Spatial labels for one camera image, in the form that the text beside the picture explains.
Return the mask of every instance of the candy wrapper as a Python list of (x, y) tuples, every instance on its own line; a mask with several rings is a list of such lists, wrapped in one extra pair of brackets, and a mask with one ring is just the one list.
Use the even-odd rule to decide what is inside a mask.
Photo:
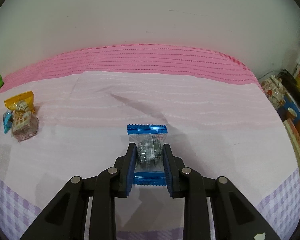
[(9, 98), (4, 104), (10, 111), (13, 111), (12, 135), (19, 142), (36, 135), (39, 120), (34, 112), (32, 91)]
[(12, 135), (19, 141), (24, 141), (36, 135), (39, 120), (31, 111), (18, 115), (13, 119)]
[(162, 148), (167, 133), (165, 125), (128, 125), (130, 141), (137, 145), (134, 184), (166, 185)]
[(12, 127), (12, 111), (11, 110), (7, 110), (7, 112), (5, 112), (3, 114), (3, 127), (4, 127), (4, 133), (7, 133), (11, 127)]

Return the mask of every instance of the white wall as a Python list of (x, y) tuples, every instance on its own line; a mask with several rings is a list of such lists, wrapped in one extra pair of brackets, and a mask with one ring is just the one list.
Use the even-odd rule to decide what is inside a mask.
[(6, 0), (0, 8), (0, 73), (61, 52), (122, 43), (218, 50), (257, 77), (300, 61), (293, 0)]

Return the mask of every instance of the purple checkered cloth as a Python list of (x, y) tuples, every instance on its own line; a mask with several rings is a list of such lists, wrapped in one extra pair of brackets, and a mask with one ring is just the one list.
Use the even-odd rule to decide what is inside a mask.
[[(256, 209), (281, 240), (288, 240), (300, 218), (300, 177), (295, 170)], [(19, 240), (41, 210), (12, 191), (0, 180), (0, 228), (10, 240)], [(181, 240), (183, 228), (150, 232), (117, 232), (118, 240)]]

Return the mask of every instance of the table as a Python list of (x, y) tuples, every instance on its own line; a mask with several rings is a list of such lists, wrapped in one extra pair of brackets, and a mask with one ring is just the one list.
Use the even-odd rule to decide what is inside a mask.
[[(293, 148), (257, 79), (237, 59), (154, 44), (88, 48), (4, 81), (0, 118), (6, 98), (32, 90), (40, 120), (38, 134), (21, 143), (0, 126), (0, 227), (9, 239), (19, 239), (72, 176), (112, 166), (127, 149), (127, 124), (144, 123), (166, 124), (174, 155), (203, 176), (227, 176), (281, 239), (295, 230), (300, 178)], [(135, 186), (128, 199), (116, 200), (116, 212), (118, 239), (182, 238), (182, 202), (164, 187)]]

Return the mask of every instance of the yellow candy wrapper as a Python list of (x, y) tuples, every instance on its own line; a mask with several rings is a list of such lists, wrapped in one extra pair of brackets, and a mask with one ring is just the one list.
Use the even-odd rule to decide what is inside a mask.
[(31, 111), (34, 113), (33, 107), (34, 95), (32, 91), (24, 92), (4, 101), (5, 106), (11, 110), (21, 113)]

